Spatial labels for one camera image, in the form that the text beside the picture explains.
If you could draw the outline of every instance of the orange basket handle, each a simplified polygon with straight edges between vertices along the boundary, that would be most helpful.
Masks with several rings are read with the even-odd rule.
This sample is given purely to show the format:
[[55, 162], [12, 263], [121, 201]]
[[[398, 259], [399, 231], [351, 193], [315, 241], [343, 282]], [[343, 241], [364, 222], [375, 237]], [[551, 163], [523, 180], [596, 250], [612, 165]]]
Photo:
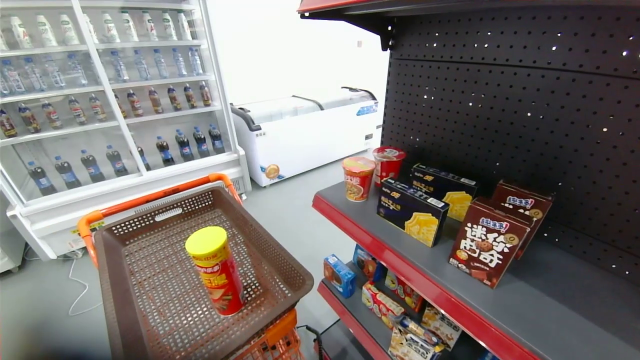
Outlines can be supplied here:
[[89, 252], [89, 256], [91, 256], [91, 261], [93, 261], [95, 267], [98, 267], [98, 259], [95, 255], [95, 247], [93, 246], [93, 238], [90, 227], [92, 223], [98, 222], [106, 217], [110, 217], [111, 215], [135, 208], [136, 206], [148, 204], [149, 202], [162, 199], [163, 197], [175, 195], [177, 193], [184, 192], [186, 190], [190, 190], [205, 184], [215, 183], [216, 181], [223, 181], [231, 196], [233, 196], [236, 201], [242, 204], [242, 200], [240, 200], [240, 196], [238, 196], [238, 193], [236, 192], [236, 189], [234, 188], [234, 185], [233, 183], [231, 183], [231, 180], [228, 176], [226, 176], [225, 174], [209, 174], [207, 176], [201, 177], [200, 179], [195, 179], [187, 183], [174, 186], [172, 188], [150, 193], [148, 195], [125, 201], [121, 204], [117, 204], [106, 209], [95, 210], [83, 216], [80, 221], [78, 221], [78, 230], [80, 232], [80, 236], [84, 240], [86, 249]]

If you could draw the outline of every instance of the snack box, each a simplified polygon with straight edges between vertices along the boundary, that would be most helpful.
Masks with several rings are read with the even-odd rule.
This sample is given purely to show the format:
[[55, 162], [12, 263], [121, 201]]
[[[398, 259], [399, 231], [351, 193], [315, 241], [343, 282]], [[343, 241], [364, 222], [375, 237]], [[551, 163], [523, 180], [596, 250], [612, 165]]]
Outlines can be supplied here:
[[453, 349], [453, 345], [462, 334], [462, 329], [458, 324], [451, 321], [446, 315], [440, 312], [435, 306], [427, 303], [422, 315], [420, 323], [425, 329], [438, 335], [442, 343], [449, 349]]
[[393, 327], [392, 319], [404, 314], [402, 306], [381, 293], [371, 281], [362, 286], [362, 302], [381, 318], [389, 329]]
[[394, 360], [435, 360], [444, 345], [437, 336], [407, 316], [394, 318], [388, 353]]
[[542, 220], [545, 219], [545, 216], [549, 212], [551, 204], [553, 204], [554, 201], [554, 195], [540, 195], [530, 190], [524, 190], [523, 188], [500, 181], [498, 186], [495, 187], [491, 200], [499, 201], [508, 208], [525, 213], [535, 221], [531, 227], [531, 231], [529, 231], [529, 235], [522, 241], [522, 245], [516, 253], [516, 259], [520, 259], [524, 250], [527, 249], [527, 246], [536, 234], [540, 223], [542, 223]]
[[494, 289], [533, 223], [528, 215], [479, 197], [462, 221], [449, 263]]
[[385, 273], [385, 266], [358, 244], [353, 251], [353, 263], [373, 282], [382, 279]]
[[449, 204], [448, 217], [457, 221], [465, 218], [471, 200], [476, 195], [477, 183], [436, 168], [416, 164], [411, 170], [412, 185], [438, 200]]
[[356, 291], [356, 274], [335, 254], [324, 259], [324, 278], [329, 280], [346, 299]]
[[391, 270], [387, 271], [385, 278], [385, 286], [396, 293], [401, 299], [404, 299], [407, 305], [418, 313], [422, 311], [426, 301], [415, 292], [411, 286], [407, 285], [404, 280], [397, 277]]
[[428, 247], [440, 239], [448, 210], [448, 204], [416, 188], [393, 179], [382, 182], [378, 215]]

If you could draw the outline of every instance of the potato chip can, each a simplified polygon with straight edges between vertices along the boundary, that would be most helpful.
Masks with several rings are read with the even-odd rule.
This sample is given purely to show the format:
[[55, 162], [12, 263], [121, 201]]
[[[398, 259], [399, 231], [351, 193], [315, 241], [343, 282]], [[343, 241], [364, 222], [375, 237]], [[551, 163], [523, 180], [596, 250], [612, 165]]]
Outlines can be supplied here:
[[242, 310], [246, 299], [226, 230], [219, 226], [204, 227], [191, 234], [184, 247], [196, 265], [216, 312], [231, 316]]

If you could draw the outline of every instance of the small blue box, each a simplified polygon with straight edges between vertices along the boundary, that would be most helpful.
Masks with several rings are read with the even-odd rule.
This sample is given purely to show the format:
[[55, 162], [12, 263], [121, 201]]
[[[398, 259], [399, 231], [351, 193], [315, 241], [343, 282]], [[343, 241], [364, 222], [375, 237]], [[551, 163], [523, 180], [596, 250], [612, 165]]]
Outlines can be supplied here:
[[356, 274], [335, 254], [324, 259], [324, 278], [330, 281], [346, 299], [356, 291]]

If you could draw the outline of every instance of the shopping cart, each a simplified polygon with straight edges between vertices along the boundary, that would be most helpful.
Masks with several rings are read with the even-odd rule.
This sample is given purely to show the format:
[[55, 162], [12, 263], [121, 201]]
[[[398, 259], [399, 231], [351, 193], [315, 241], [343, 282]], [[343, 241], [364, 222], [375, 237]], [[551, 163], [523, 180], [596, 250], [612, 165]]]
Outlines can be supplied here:
[[[111, 215], [222, 181], [107, 224]], [[218, 315], [184, 250], [199, 228], [221, 226], [243, 279], [247, 303]], [[313, 277], [251, 215], [229, 178], [210, 174], [85, 215], [78, 229], [100, 287], [115, 359], [302, 359], [295, 305]]]

